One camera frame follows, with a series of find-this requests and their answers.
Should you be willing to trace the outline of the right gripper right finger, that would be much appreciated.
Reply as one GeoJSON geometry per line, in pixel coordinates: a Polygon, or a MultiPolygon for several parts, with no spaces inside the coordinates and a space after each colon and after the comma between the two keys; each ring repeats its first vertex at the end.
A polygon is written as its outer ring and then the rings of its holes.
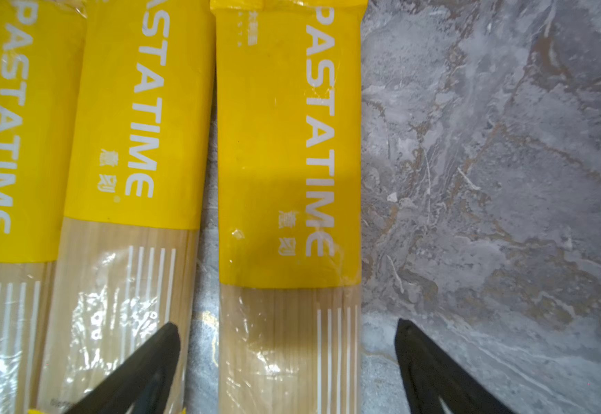
{"type": "Polygon", "coordinates": [[[513,414],[414,322],[398,320],[394,347],[412,413],[513,414]]]}

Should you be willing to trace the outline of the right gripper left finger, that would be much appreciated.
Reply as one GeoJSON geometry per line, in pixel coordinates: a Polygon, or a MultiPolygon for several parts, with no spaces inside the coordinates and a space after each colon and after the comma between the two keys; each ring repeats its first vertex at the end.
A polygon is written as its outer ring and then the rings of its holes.
{"type": "Polygon", "coordinates": [[[69,413],[165,412],[181,352],[177,325],[167,323],[69,413]]]}

